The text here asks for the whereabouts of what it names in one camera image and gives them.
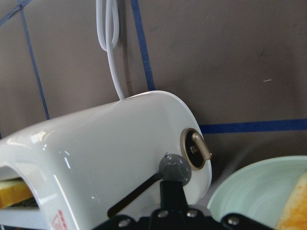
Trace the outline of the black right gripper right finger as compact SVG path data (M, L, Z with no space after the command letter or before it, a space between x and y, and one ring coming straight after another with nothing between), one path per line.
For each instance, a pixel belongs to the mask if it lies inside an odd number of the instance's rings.
M188 207L188 203L185 197L182 182L173 182L174 194L173 194L173 209L184 210Z

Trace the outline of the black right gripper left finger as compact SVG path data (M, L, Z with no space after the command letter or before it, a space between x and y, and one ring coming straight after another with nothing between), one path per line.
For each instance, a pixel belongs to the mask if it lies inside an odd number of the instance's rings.
M164 210L172 209L172 182L160 182L160 207Z

